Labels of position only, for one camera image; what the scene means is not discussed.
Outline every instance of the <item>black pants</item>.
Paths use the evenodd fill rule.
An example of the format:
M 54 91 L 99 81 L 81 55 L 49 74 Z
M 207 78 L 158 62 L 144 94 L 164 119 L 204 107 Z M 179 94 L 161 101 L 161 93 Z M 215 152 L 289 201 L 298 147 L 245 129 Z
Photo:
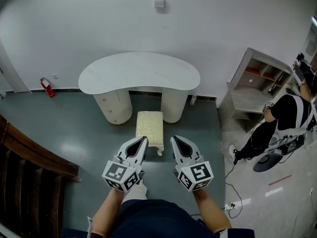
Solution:
M 273 122 L 264 122 L 256 130 L 253 131 L 247 144 L 241 151 L 236 152 L 236 160 L 254 158 L 263 153 L 275 132 L 277 120 Z

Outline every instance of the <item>red fire extinguisher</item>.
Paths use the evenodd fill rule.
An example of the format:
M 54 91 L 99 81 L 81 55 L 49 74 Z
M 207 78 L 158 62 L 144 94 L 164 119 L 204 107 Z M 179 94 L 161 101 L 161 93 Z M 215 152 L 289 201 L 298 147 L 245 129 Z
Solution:
M 51 88 L 50 83 L 43 77 L 41 78 L 41 85 L 51 98 L 55 96 L 55 92 Z

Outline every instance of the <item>white kidney-shaped desk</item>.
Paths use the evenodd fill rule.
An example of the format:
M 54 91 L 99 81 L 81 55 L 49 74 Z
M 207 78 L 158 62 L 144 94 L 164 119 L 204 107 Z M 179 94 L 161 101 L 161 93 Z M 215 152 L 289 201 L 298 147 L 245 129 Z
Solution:
M 101 58 L 81 73 L 78 85 L 92 94 L 106 119 L 123 124 L 132 116 L 128 88 L 161 87 L 161 111 L 165 122 L 177 122 L 188 92 L 200 83 L 191 64 L 177 58 L 148 52 L 130 52 Z

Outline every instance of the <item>forearm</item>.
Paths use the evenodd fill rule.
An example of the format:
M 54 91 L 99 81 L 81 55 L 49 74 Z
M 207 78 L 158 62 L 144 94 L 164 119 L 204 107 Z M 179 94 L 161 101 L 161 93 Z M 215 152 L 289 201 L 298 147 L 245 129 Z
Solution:
M 231 224 L 227 216 L 216 205 L 212 198 L 204 189 L 193 191 L 197 202 L 200 214 L 205 222 L 205 225 L 213 233 L 231 228 Z
M 112 189 L 93 218 L 93 233 L 106 237 L 121 206 L 124 193 Z

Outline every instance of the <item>wooden staircase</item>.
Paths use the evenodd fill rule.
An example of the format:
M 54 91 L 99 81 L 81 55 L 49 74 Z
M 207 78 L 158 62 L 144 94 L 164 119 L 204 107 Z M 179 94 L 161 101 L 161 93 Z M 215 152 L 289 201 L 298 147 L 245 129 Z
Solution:
M 59 238 L 65 182 L 79 180 L 78 166 L 16 138 L 5 130 L 0 143 L 0 222 L 23 238 Z

